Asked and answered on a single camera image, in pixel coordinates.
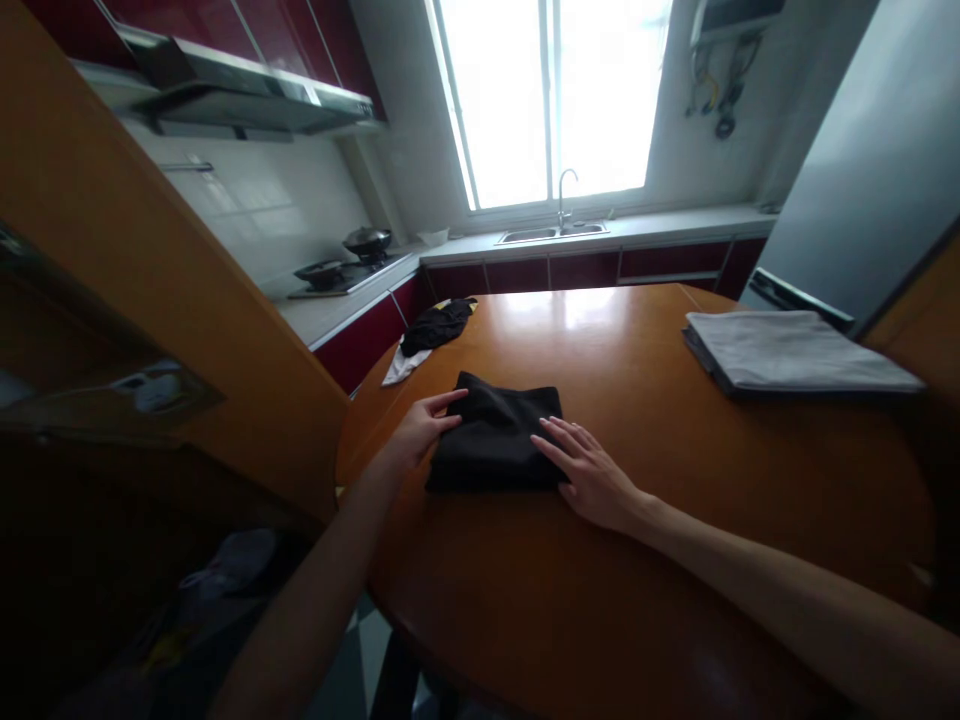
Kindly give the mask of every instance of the window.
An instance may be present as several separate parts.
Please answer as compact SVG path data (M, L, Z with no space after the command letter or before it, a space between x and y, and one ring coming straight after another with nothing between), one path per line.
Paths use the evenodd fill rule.
M642 188L672 0L425 0L470 210Z

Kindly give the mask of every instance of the range hood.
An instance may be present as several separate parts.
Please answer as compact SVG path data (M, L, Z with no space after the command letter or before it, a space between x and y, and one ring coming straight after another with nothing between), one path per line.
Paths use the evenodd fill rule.
M152 92L111 105L162 134L282 140L376 124L364 95L178 38L120 35Z

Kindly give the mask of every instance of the white cloth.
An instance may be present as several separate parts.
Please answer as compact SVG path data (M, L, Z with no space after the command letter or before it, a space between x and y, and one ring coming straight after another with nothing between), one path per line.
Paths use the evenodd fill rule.
M734 387L792 392L919 392L923 381L809 310L687 313Z
M406 357L400 350L401 345L403 345L403 335L400 336L397 351L393 354L393 361L390 363L390 368L387 370L383 382L380 383L380 387L396 385L398 382L403 382L410 376L410 373L418 368L424 360L430 357L430 353L433 352L433 350L421 350L412 357Z

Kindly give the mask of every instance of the hand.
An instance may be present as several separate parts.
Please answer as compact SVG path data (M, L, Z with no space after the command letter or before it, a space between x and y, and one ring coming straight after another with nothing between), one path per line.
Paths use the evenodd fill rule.
M658 502L657 498L630 482L584 428L555 417L541 418L540 424L563 450L537 435L530 439L566 473L570 484L560 485L560 494L574 512L600 527L635 535L638 521Z
M465 397L467 392L468 390L464 388L417 400L410 406L410 410L400 421L393 436L387 441L384 452L388 453L401 469L415 468L440 433L455 428L461 423L463 418L459 415L441 416L440 413L444 412L447 405L454 400Z

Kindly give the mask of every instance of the round wooden table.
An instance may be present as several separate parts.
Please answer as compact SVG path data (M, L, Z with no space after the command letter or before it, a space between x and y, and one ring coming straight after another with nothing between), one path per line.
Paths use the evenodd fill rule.
M410 404L461 370L554 385L644 490L919 608L909 563L932 508L879 409L733 402L684 345L691 311L737 305L681 285L481 296L463 335L399 386L371 370L340 439L355 480ZM575 516L557 494L428 496L411 473L370 575L381 611L431 669L508 713L808 717L836 699L733 605L657 552Z

